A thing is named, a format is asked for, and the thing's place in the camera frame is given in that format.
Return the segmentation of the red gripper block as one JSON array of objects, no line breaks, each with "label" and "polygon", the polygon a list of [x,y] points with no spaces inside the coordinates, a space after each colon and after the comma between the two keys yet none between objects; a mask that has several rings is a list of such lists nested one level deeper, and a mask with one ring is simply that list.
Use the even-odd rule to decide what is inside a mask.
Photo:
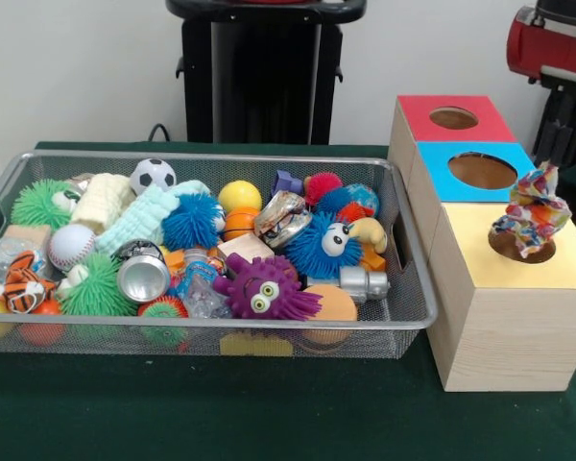
[{"label": "red gripper block", "polygon": [[[512,72],[532,83],[576,87],[576,5],[521,7],[508,33],[506,60]],[[565,150],[566,165],[576,163],[576,88],[569,88],[566,96],[561,86],[548,97],[540,123],[538,164],[561,164]]]}]

